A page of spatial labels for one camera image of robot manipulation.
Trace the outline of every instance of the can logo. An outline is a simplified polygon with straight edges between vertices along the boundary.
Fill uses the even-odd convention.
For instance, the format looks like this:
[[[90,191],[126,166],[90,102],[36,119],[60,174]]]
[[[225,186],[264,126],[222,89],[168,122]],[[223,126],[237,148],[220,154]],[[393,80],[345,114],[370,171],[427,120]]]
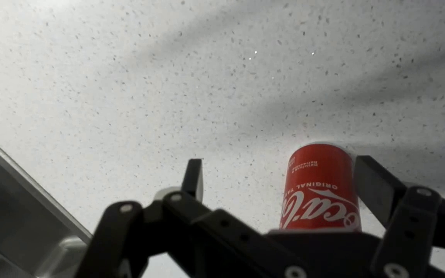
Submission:
[[[338,146],[305,145],[288,159],[281,228],[359,230],[352,159]]]

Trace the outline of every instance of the white countertop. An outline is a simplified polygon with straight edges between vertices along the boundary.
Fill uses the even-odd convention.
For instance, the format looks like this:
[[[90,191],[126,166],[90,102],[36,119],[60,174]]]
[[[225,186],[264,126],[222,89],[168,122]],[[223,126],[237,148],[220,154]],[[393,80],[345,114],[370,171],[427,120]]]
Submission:
[[[203,202],[265,231],[316,140],[445,196],[445,1],[0,0],[0,146],[89,230],[202,157]]]

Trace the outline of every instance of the bolt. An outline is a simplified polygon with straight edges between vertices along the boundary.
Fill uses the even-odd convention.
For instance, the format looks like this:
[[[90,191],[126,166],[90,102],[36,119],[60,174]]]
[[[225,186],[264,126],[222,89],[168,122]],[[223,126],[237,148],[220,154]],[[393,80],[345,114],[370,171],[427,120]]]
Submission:
[[[182,196],[180,196],[180,194],[171,194],[169,199],[171,199],[172,202],[177,202],[177,200],[182,199]]]
[[[284,271],[284,278],[305,278],[305,273],[298,265],[288,265]]]
[[[387,275],[387,278],[409,278],[407,270],[395,262],[383,265],[383,271]]]
[[[118,211],[121,211],[121,213],[128,213],[128,211],[131,211],[132,210],[132,205],[131,203],[123,203],[123,205],[120,205],[120,208],[118,208]]]
[[[427,188],[417,188],[417,193],[423,196],[432,196],[432,191]]]

